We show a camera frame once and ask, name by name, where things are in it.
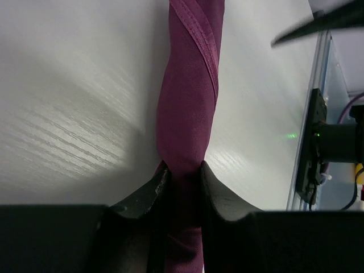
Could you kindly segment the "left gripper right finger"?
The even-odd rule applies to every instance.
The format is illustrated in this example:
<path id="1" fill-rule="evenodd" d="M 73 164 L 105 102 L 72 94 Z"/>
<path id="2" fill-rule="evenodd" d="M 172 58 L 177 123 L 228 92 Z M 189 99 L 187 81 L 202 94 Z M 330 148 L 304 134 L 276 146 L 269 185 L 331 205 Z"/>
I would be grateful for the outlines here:
<path id="1" fill-rule="evenodd" d="M 262 211 L 201 164 L 206 272 L 362 272 L 360 211 Z"/>

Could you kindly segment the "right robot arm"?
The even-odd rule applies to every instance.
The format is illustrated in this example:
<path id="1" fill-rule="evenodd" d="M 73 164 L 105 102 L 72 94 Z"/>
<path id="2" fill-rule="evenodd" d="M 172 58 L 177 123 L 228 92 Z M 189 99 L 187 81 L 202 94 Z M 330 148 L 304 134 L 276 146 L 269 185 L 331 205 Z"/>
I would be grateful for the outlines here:
<path id="1" fill-rule="evenodd" d="M 271 46 L 296 40 L 321 31 L 347 30 L 363 27 L 363 1 L 349 1 L 327 14 L 312 20 L 304 20 L 290 30 L 277 35 Z M 322 162 L 363 163 L 363 122 L 343 124 L 351 107 L 363 93 L 354 97 L 343 109 L 335 125 L 320 122 L 316 127 L 314 141 Z"/>

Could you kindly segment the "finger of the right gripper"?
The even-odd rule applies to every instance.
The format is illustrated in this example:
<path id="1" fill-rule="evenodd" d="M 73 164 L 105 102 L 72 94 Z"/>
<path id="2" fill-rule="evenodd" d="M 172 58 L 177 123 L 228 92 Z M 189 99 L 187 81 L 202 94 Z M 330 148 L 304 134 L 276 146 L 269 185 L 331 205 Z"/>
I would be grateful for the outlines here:
<path id="1" fill-rule="evenodd" d="M 313 19 L 304 19 L 278 34 L 271 41 L 271 47 L 322 31 L 352 28 L 363 28 L 363 1 L 349 1 L 328 13 L 320 14 Z"/>

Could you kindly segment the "purple cloth napkin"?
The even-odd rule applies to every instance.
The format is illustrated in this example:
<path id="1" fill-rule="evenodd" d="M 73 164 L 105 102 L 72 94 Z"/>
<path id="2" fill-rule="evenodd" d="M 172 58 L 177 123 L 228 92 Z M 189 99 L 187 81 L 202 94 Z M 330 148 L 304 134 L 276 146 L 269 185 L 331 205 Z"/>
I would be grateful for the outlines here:
<path id="1" fill-rule="evenodd" d="M 224 1 L 169 3 L 170 55 L 156 145 L 171 173 L 165 272 L 203 269 L 200 175 L 218 98 Z"/>

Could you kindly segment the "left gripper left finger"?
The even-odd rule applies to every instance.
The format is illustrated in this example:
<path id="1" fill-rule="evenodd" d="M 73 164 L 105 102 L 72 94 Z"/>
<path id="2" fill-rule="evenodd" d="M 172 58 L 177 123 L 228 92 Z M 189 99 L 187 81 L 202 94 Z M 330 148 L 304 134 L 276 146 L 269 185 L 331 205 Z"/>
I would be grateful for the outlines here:
<path id="1" fill-rule="evenodd" d="M 163 272 L 170 172 L 112 206 L 2 205 L 2 272 Z"/>

